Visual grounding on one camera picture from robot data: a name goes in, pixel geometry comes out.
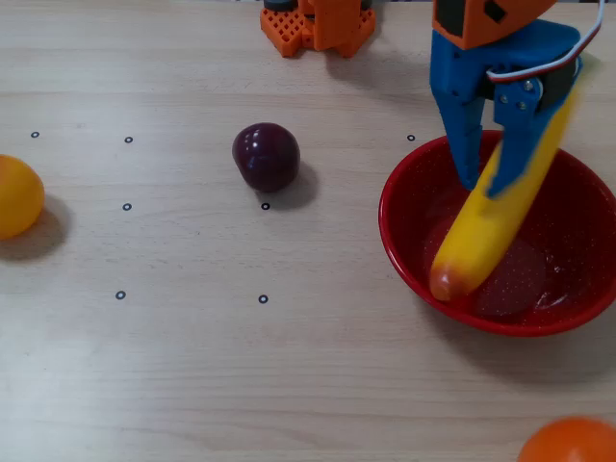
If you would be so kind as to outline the blue gripper with motor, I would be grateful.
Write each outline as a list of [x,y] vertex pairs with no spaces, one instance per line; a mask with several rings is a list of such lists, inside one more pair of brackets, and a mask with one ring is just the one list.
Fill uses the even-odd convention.
[[467,190],[475,187],[479,176],[484,98],[494,99],[494,121],[502,127],[498,168],[486,190],[490,198],[505,192],[525,173],[554,115],[553,106],[542,107],[544,86],[539,78],[495,85],[486,72],[515,72],[547,64],[566,55],[579,39],[577,29],[541,19],[469,50],[432,33],[430,86],[458,178]]

